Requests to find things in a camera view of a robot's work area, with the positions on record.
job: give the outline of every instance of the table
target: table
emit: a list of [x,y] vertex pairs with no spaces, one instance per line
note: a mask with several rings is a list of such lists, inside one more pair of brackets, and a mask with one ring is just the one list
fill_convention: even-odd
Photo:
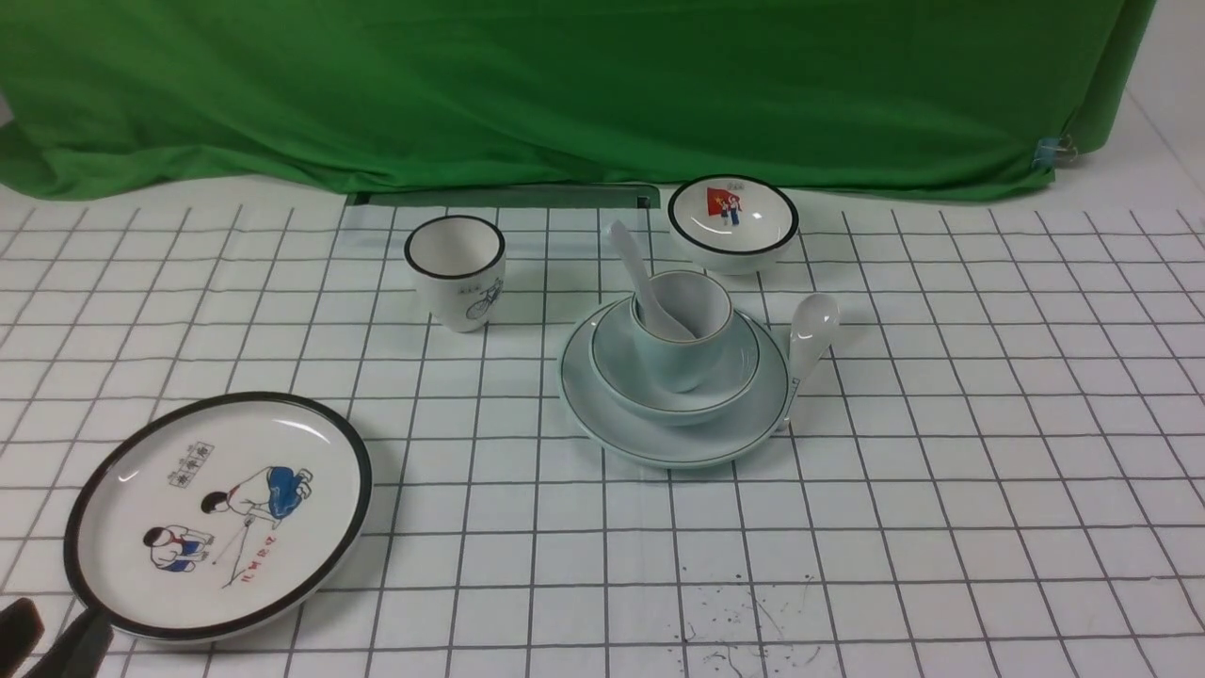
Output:
[[[627,293],[599,226],[690,267],[642,210],[496,219],[474,334],[408,290],[442,207],[0,211],[0,602],[78,614],[64,523],[149,419],[229,391],[346,414],[376,488],[300,612],[216,647],[118,636],[105,677],[1195,676],[1205,660],[1205,236],[1175,210],[801,202],[774,269],[722,278],[784,334],[846,325],[793,428],[664,473],[566,421],[554,356]],[[49,636],[42,648],[48,644]]]

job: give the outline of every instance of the clip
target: clip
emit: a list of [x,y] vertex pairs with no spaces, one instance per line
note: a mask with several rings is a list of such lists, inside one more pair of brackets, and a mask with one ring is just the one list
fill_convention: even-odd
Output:
[[1031,167],[1053,167],[1056,165],[1068,165],[1080,157],[1080,149],[1075,146],[1071,135],[1047,136],[1038,140],[1038,148],[1034,149],[1034,161]]

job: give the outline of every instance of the pale blue bowl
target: pale blue bowl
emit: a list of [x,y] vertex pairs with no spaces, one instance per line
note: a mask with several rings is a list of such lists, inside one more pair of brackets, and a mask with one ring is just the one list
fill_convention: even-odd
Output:
[[703,384],[675,394],[652,381],[633,342],[631,297],[618,301],[599,318],[590,335],[590,367],[622,408],[665,426],[692,426],[721,415],[753,385],[760,349],[745,317],[733,313],[730,341]]

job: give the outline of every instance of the small cup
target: small cup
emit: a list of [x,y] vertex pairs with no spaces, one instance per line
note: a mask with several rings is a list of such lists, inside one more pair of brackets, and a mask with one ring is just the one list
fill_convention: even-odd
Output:
[[633,341],[636,355],[654,382],[675,394],[690,391],[707,376],[729,337],[733,325],[733,300],[724,287],[706,275],[689,270],[669,270],[652,278],[657,300],[696,338],[675,342],[645,326],[640,303],[633,296]]
[[406,261],[435,319],[453,331],[472,331],[486,324],[502,293],[506,238],[483,218],[448,214],[410,234]]

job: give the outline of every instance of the cartoon boy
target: cartoon boy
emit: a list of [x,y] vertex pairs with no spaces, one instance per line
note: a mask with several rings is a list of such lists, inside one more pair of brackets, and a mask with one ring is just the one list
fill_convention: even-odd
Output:
[[736,195],[728,196],[728,218],[733,222],[733,225],[741,224],[741,217],[736,216],[736,212],[741,211],[741,199]]
[[180,525],[152,527],[142,536],[142,544],[151,549],[151,562],[165,572],[192,572],[199,561],[208,558],[204,547],[213,543],[213,535]]
[[281,526],[281,520],[310,497],[313,474],[306,470],[296,473],[283,466],[270,466],[235,485],[227,493],[210,493],[201,500],[202,513],[233,511],[248,519],[259,518]]

